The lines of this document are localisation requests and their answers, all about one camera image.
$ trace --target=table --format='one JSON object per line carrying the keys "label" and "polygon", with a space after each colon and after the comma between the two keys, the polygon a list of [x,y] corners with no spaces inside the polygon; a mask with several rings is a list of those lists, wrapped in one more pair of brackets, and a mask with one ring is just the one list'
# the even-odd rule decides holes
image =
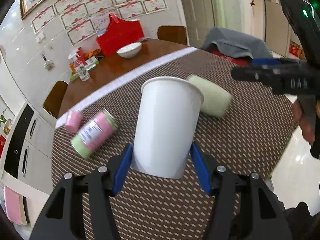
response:
{"label": "table", "polygon": [[[88,160],[82,159],[71,147],[72,135],[63,127],[57,128],[52,153],[54,185],[64,173],[89,173],[106,164],[110,157],[119,155],[127,143],[133,143],[141,85],[152,77],[163,75],[185,79],[196,74],[231,93],[233,100],[224,118],[200,114],[194,141],[204,153],[214,156],[218,163],[234,172],[248,175],[257,171],[263,178],[267,177],[295,128],[292,103],[285,96],[274,96],[270,88],[259,83],[234,81],[230,75],[233,66],[216,55],[195,50],[104,95],[82,111],[83,123],[105,107],[121,128]],[[85,194],[83,200],[86,236],[93,239],[88,195]],[[235,200],[234,214],[239,210],[239,195]],[[180,180],[156,178],[129,170],[122,191],[110,202],[123,239],[184,240],[201,238],[213,198],[209,198],[199,186],[189,159]]]}
{"label": "table", "polygon": [[140,53],[134,58],[128,60],[116,53],[105,57],[95,69],[90,71],[91,79],[88,82],[83,82],[79,78],[70,82],[61,103],[58,117],[61,117],[68,109],[112,80],[151,60],[186,47],[174,42],[148,39],[142,44]]}

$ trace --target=pink and green can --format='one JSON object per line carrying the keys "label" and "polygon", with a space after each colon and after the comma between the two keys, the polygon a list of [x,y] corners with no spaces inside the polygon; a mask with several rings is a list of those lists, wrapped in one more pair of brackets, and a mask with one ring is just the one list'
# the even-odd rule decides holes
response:
{"label": "pink and green can", "polygon": [[89,158],[113,133],[118,124],[113,116],[102,110],[88,121],[71,139],[71,145],[84,159]]}

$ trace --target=green plant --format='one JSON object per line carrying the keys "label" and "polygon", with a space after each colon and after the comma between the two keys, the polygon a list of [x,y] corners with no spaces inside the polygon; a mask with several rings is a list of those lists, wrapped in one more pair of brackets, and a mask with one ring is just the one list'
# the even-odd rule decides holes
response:
{"label": "green plant", "polygon": [[0,116],[0,127],[1,127],[1,123],[5,123],[7,121],[7,119],[4,118],[4,113],[8,108],[6,107],[4,109],[4,111],[2,112],[2,115]]}

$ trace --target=light switch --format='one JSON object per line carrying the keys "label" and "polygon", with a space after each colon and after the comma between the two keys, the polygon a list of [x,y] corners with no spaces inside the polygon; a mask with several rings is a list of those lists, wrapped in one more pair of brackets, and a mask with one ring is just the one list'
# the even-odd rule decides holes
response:
{"label": "light switch", "polygon": [[45,39],[45,35],[43,32],[40,32],[37,36],[36,36],[36,42],[37,43],[41,43],[41,41],[43,41]]}

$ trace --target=spray bottle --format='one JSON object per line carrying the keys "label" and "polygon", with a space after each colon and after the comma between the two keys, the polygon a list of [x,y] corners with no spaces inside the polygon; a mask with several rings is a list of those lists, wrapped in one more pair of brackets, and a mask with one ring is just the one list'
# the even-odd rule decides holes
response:
{"label": "spray bottle", "polygon": [[86,81],[90,78],[90,75],[86,70],[85,66],[83,65],[82,61],[80,61],[77,57],[79,57],[78,53],[73,52],[69,55],[69,60],[73,61],[73,67],[78,73],[79,78],[82,81]]}

